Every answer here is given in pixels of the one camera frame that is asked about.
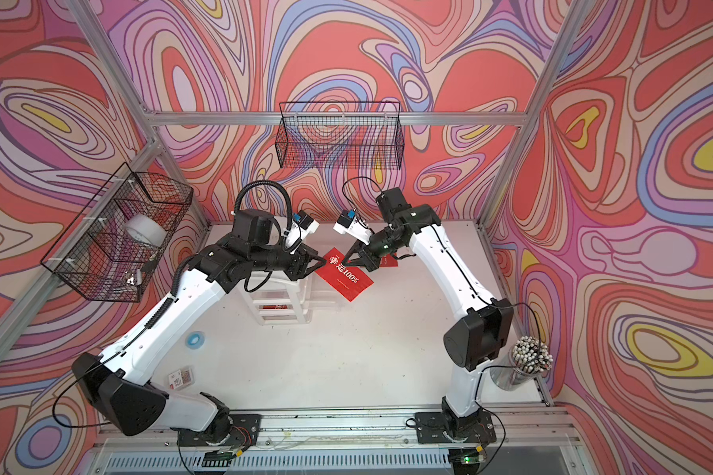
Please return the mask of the white tape roll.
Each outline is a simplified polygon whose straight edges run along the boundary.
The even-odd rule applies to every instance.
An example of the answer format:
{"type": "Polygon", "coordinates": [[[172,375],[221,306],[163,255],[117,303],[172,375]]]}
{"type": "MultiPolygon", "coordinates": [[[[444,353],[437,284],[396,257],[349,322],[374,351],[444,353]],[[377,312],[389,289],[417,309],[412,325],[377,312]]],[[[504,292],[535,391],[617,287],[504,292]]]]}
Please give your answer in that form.
{"type": "Polygon", "coordinates": [[[150,247],[161,247],[166,238],[166,230],[159,223],[143,214],[137,214],[128,219],[125,223],[125,231],[134,241],[150,247]]]}

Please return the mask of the black clip in basket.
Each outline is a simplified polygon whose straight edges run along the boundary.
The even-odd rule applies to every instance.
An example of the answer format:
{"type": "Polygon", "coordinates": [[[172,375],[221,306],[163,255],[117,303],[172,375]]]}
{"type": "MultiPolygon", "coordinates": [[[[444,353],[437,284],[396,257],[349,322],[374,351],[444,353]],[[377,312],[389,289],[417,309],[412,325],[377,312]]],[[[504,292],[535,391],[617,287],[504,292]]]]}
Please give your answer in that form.
{"type": "Polygon", "coordinates": [[[150,260],[142,265],[139,273],[142,275],[151,274],[156,270],[156,267],[158,267],[158,261],[156,259],[150,260]]]}

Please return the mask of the small red patterned card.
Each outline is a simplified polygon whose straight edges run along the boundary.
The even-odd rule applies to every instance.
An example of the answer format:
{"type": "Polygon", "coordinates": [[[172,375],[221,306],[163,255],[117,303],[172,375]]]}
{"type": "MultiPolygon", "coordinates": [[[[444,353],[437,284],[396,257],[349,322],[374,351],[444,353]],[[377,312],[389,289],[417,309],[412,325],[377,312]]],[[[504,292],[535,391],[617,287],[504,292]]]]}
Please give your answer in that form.
{"type": "Polygon", "coordinates": [[[182,390],[195,382],[194,372],[191,367],[180,368],[170,372],[166,377],[166,382],[170,390],[182,390]]]}

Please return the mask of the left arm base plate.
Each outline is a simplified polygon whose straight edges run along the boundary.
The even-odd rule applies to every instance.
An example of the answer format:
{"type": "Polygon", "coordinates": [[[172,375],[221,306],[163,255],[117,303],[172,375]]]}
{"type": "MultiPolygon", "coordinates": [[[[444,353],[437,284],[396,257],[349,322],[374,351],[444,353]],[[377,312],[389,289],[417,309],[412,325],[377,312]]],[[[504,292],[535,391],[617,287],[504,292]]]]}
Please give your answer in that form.
{"type": "Polygon", "coordinates": [[[180,447],[229,447],[248,449],[259,439],[261,414],[219,416],[205,431],[177,431],[180,447]]]}

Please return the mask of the red postcard white text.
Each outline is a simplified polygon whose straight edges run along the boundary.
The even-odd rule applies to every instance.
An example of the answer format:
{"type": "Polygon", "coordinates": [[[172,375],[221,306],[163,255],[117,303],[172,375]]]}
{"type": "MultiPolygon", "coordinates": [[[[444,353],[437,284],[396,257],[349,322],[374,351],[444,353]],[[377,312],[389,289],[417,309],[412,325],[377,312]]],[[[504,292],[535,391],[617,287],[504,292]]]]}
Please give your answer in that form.
{"type": "Polygon", "coordinates": [[[384,255],[380,260],[380,267],[397,267],[398,260],[393,255],[384,255]]]}

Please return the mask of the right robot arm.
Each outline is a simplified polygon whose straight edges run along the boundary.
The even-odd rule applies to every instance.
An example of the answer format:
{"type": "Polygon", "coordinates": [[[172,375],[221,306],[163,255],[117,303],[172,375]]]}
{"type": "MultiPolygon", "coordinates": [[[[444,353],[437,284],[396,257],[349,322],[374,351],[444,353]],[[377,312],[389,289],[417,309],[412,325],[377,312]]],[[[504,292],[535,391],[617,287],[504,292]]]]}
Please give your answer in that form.
{"type": "Polygon", "coordinates": [[[405,247],[431,273],[454,318],[443,336],[445,351],[454,364],[443,409],[460,425],[480,410],[477,398],[484,364],[495,360],[506,346],[513,305],[507,299],[497,299],[474,277],[431,206],[410,205],[398,188],[380,193],[376,204],[386,224],[376,233],[354,210],[343,211],[338,217],[335,231],[356,239],[344,266],[371,272],[380,267],[383,257],[405,247]]]}

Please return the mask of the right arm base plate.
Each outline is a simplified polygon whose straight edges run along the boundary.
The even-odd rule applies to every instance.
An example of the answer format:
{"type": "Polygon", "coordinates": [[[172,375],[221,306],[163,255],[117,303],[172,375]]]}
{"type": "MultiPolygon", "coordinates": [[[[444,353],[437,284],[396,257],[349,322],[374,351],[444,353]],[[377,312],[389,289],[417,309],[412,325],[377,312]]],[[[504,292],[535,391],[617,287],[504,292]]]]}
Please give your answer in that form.
{"type": "Polygon", "coordinates": [[[408,423],[421,445],[478,443],[486,447],[498,439],[491,414],[482,410],[464,418],[451,411],[419,412],[408,423]]]}

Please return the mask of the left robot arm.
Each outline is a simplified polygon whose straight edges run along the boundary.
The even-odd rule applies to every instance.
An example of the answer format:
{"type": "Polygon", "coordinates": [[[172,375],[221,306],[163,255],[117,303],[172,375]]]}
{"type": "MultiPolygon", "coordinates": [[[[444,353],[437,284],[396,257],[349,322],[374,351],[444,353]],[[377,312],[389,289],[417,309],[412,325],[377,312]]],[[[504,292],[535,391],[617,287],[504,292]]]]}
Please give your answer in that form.
{"type": "Polygon", "coordinates": [[[126,437],[149,429],[190,431],[206,445],[222,445],[232,434],[229,408],[216,397],[162,389],[152,376],[164,356],[192,325],[237,286],[247,293],[253,273],[266,279],[282,272],[292,282],[323,267],[326,259],[305,245],[316,230],[297,215],[285,188],[257,180],[235,201],[232,230],[181,261],[168,293],[138,324],[101,354],[81,354],[72,366],[88,403],[126,437]]]}

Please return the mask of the cup of white pencils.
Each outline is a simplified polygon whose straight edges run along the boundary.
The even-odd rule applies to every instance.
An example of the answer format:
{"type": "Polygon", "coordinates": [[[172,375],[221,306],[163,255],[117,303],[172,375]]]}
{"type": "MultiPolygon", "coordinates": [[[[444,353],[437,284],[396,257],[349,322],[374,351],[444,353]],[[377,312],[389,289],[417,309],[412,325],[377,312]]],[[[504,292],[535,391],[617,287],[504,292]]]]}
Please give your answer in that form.
{"type": "Polygon", "coordinates": [[[548,346],[534,336],[522,336],[503,362],[489,370],[493,383],[503,391],[514,391],[552,370],[554,357],[548,346]]]}

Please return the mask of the white plastic drawer organizer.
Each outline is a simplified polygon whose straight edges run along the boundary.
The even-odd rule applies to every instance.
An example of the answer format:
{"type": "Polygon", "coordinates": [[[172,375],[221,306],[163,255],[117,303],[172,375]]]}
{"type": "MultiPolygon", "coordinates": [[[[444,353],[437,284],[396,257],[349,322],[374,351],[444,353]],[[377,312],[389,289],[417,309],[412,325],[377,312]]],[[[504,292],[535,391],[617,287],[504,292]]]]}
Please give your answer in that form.
{"type": "Polygon", "coordinates": [[[264,272],[254,272],[250,279],[238,285],[253,320],[259,326],[306,325],[311,322],[310,310],[312,277],[291,281],[284,273],[275,271],[268,280],[264,272]],[[263,311],[264,305],[286,304],[290,310],[263,311]]]}

